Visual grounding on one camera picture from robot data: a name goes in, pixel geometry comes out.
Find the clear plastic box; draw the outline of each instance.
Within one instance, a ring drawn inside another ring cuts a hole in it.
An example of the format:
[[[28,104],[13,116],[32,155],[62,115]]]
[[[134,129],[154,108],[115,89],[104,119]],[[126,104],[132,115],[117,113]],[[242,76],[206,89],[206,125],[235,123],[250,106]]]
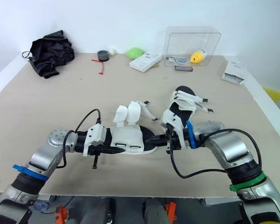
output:
[[[213,27],[168,27],[164,43],[165,66],[205,66],[209,63],[221,34]],[[206,51],[203,61],[191,63],[191,55]]]

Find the blue zip tie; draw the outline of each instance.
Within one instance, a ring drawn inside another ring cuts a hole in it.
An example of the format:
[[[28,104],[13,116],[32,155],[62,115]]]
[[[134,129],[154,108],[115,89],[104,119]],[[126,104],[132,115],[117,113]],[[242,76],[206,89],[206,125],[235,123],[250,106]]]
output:
[[[35,173],[35,172],[31,171],[30,169],[27,169],[26,167],[23,167],[23,166],[19,166],[19,165],[14,164],[13,168],[18,170],[19,172],[25,173],[29,176],[35,177],[35,178],[40,179],[42,181],[47,181],[49,179],[47,176],[37,174],[37,173]]]
[[[187,127],[188,127],[188,131],[189,131],[191,146],[192,146],[193,149],[196,149],[194,134],[193,134],[193,130],[192,130],[192,124],[189,120],[187,120]]]

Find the white box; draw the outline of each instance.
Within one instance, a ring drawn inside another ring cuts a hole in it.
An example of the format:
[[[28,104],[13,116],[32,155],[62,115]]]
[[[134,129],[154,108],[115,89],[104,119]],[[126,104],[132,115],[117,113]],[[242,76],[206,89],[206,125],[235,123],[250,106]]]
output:
[[[223,72],[222,79],[230,83],[241,85],[244,83],[246,72],[247,66],[244,63],[238,60],[230,60]]]
[[[151,52],[146,52],[140,57],[130,62],[130,67],[142,72],[146,72],[154,64],[158,63],[162,59],[161,54],[155,54]]]

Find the black cable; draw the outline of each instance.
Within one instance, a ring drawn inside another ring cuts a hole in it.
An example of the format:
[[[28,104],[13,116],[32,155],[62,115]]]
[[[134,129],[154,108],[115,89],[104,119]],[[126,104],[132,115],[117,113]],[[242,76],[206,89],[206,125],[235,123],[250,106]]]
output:
[[[72,196],[71,199],[63,206],[63,207],[66,207],[69,205],[69,203],[74,199],[75,196]],[[41,212],[42,214],[46,214],[46,215],[49,215],[49,214],[54,214],[55,212]]]
[[[182,179],[187,179],[187,178],[193,177],[193,176],[195,176],[195,175],[202,174],[202,173],[206,173],[206,172],[221,172],[221,173],[226,173],[226,171],[223,170],[223,169],[203,169],[203,170],[194,172],[194,173],[189,174],[189,175],[186,175],[186,176],[182,175],[182,174],[179,172],[179,170],[177,169],[176,164],[175,164],[175,161],[174,161],[174,156],[173,156],[173,143],[172,143],[172,138],[171,138],[171,135],[170,135],[170,134],[168,135],[168,140],[169,140],[169,142],[170,142],[170,159],[171,159],[172,166],[173,166],[175,172],[177,173],[177,175],[179,175]]]
[[[97,119],[97,123],[100,122],[101,120],[101,112],[99,111],[99,109],[93,109],[92,111],[90,111],[88,114],[86,114],[86,116],[82,119],[82,121],[80,122],[80,124],[78,125],[78,127],[76,128],[75,132],[78,131],[79,127],[83,124],[83,122],[85,121],[85,119],[92,114],[93,112],[97,111],[98,112],[98,119]]]
[[[200,142],[199,147],[202,146],[202,145],[205,143],[205,141],[206,141],[210,136],[213,136],[213,135],[215,135],[215,134],[222,133],[222,132],[239,132],[239,133],[242,133],[242,134],[246,135],[246,136],[251,140],[251,142],[253,143],[253,145],[254,145],[254,147],[255,147],[255,150],[256,150],[256,153],[257,153],[257,157],[258,157],[258,165],[260,166],[260,168],[262,168],[261,154],[260,154],[260,150],[259,150],[259,148],[258,148],[258,145],[257,145],[256,141],[254,140],[254,138],[253,138],[250,134],[248,134],[247,132],[242,131],[242,130],[240,130],[240,129],[228,128],[228,129],[222,129],[222,130],[218,130],[218,131],[212,132],[212,133],[206,135],[206,136],[202,139],[202,141]]]
[[[23,57],[23,58],[28,58],[28,56],[30,55],[30,53],[31,53],[30,51],[24,51],[24,52],[22,53],[22,57]]]
[[[65,144],[66,144],[66,140],[69,136],[70,133],[74,132],[73,130],[69,130],[65,137],[64,137],[64,140],[63,140],[63,144],[62,144],[62,157],[63,157],[63,165],[62,166],[59,166],[59,167],[56,167],[56,169],[60,169],[60,168],[64,168],[66,166],[66,155],[65,155]]]

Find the black cloth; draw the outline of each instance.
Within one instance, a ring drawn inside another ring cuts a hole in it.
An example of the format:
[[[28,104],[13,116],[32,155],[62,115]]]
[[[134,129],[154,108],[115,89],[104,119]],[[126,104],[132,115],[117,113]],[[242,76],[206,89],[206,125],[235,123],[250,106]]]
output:
[[[30,52],[30,64],[36,73],[44,78],[58,75],[59,72],[55,68],[66,65],[75,58],[74,49],[62,30],[33,41]]]

